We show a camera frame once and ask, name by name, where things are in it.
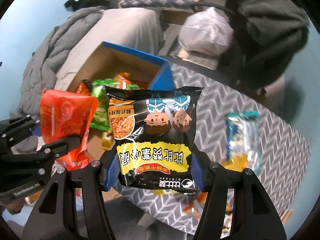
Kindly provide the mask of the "red transparent snack bag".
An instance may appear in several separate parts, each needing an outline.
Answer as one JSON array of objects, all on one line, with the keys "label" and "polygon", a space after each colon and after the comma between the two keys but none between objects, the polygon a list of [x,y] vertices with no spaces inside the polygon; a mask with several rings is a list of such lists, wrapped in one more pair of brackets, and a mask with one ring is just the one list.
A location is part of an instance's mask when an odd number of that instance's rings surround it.
[{"label": "red transparent snack bag", "polygon": [[93,96],[62,90],[45,90],[40,102],[41,136],[45,143],[51,143],[69,136],[80,137],[80,145],[59,157],[57,163],[67,170],[87,166],[90,158],[85,155],[90,123],[99,101]]}]

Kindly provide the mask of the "long gold snack pack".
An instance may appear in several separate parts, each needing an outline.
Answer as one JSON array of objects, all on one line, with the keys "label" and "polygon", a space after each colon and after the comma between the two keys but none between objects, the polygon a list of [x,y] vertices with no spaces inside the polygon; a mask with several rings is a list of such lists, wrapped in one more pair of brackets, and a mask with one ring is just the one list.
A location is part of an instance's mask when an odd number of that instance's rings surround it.
[{"label": "long gold snack pack", "polygon": [[101,148],[109,151],[114,146],[114,136],[112,131],[103,131],[101,136]]}]

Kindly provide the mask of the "small orange striped snack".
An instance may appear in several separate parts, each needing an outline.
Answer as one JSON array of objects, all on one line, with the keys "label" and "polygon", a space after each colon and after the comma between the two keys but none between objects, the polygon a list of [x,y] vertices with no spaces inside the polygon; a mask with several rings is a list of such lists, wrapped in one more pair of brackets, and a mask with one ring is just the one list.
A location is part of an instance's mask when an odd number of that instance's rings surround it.
[{"label": "small orange striped snack", "polygon": [[186,208],[184,208],[183,212],[194,217],[200,217],[202,215],[206,199],[206,192],[199,193],[195,199]]}]

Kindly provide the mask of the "orange octopus chip bag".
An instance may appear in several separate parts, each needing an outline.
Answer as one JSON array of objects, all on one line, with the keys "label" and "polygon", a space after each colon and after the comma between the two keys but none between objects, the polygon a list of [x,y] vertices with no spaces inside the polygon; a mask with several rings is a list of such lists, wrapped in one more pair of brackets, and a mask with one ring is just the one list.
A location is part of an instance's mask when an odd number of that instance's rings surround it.
[{"label": "orange octopus chip bag", "polygon": [[79,83],[75,93],[84,95],[84,96],[91,96],[92,89],[93,89],[92,82],[85,79]]}]

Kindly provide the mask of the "teal silver snack bag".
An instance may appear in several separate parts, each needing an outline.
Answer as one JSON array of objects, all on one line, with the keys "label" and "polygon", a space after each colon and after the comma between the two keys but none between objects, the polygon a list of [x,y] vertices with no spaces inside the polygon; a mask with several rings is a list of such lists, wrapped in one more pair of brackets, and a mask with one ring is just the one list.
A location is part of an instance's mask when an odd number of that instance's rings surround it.
[{"label": "teal silver snack bag", "polygon": [[226,114],[227,159],[254,172],[260,171],[258,111]]}]

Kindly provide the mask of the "orange green snack bag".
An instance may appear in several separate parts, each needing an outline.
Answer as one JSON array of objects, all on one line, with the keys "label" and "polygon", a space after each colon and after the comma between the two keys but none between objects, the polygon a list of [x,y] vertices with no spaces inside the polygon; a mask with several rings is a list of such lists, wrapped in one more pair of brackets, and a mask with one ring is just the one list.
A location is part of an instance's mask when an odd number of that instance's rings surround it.
[{"label": "orange green snack bag", "polygon": [[116,87],[119,89],[126,90],[137,90],[137,89],[147,89],[149,83],[146,81],[133,80],[131,74],[127,72],[122,72],[114,77],[116,81]]}]

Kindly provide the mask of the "black yellow noodle snack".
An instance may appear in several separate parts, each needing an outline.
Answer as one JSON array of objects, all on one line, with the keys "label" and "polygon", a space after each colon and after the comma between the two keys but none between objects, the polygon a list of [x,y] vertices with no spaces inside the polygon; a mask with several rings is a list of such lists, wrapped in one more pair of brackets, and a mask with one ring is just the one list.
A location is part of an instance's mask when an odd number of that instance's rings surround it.
[{"label": "black yellow noodle snack", "polygon": [[105,86],[119,181],[146,190],[195,195],[191,154],[201,87],[124,90]]}]

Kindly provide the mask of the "grey quilted duvet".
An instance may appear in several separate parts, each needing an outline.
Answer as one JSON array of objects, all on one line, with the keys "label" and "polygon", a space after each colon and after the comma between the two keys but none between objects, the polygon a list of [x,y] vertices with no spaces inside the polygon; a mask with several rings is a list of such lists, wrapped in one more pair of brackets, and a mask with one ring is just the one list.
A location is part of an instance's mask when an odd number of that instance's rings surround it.
[{"label": "grey quilted duvet", "polygon": [[57,72],[69,53],[102,16],[100,7],[80,9],[52,29],[24,70],[17,113],[31,116],[40,114],[42,92],[55,87]]}]

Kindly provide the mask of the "blue cardboard box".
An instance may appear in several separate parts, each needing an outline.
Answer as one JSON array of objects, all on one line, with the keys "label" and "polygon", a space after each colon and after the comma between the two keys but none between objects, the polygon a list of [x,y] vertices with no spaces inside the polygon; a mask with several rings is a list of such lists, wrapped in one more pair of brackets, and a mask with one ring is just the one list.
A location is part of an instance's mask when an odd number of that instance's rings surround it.
[{"label": "blue cardboard box", "polygon": [[[147,89],[174,90],[169,62],[163,58],[151,55],[129,47],[103,42],[85,61],[71,81],[66,91],[75,92],[80,81],[113,79],[117,74],[127,72],[133,80],[146,81]],[[92,128],[89,139],[89,154],[100,158],[104,150],[101,148],[103,131]]]}]

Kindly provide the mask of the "bed with grey sheet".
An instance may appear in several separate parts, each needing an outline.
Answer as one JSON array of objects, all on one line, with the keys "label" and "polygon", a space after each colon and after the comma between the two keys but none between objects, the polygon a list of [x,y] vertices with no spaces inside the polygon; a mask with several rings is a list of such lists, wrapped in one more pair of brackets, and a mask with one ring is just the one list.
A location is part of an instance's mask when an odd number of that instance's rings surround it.
[{"label": "bed with grey sheet", "polygon": [[160,13],[145,8],[108,9],[102,18],[70,51],[57,72],[56,90],[67,90],[85,61],[102,42],[157,55],[164,36]]}]

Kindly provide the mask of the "black clothes pile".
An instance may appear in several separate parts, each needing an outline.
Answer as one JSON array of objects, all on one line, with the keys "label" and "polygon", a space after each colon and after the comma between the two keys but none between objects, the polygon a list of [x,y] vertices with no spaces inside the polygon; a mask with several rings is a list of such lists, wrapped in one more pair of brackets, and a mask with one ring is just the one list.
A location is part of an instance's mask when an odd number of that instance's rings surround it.
[{"label": "black clothes pile", "polygon": [[77,11],[89,7],[104,7],[108,8],[110,5],[108,0],[68,0],[64,3],[64,7],[68,11]]}]

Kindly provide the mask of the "black office chair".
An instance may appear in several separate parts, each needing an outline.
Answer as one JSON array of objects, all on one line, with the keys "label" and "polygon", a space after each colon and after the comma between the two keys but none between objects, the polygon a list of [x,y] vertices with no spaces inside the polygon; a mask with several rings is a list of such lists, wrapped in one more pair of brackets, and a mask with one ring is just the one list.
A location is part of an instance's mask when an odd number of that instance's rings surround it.
[{"label": "black office chair", "polygon": [[[233,39],[227,51],[219,57],[217,65],[220,80],[227,79],[234,86],[237,82],[247,90],[257,90],[277,81],[298,51],[280,49],[279,46],[263,47],[257,44],[246,30],[246,19],[236,11],[208,2],[191,5],[193,14],[214,7],[233,29]],[[175,64],[182,62],[169,56]]]}]

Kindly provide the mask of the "grey checked seat cushion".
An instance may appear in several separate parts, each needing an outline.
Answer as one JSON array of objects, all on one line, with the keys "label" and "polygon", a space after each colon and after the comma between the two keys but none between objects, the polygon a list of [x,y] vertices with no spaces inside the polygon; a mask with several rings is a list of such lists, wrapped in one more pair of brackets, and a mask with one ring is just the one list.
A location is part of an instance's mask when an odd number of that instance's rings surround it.
[{"label": "grey checked seat cushion", "polygon": [[196,51],[185,50],[179,43],[173,44],[169,56],[190,62],[211,70],[216,70],[219,57],[201,54]]}]

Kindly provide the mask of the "white plastic bag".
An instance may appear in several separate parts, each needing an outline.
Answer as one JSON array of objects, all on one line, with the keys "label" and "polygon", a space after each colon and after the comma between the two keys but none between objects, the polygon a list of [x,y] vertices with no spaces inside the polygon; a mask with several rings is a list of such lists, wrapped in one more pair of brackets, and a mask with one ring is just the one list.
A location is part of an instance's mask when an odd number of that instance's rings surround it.
[{"label": "white plastic bag", "polygon": [[189,16],[182,25],[179,44],[188,51],[220,56],[231,45],[233,29],[214,7]]}]

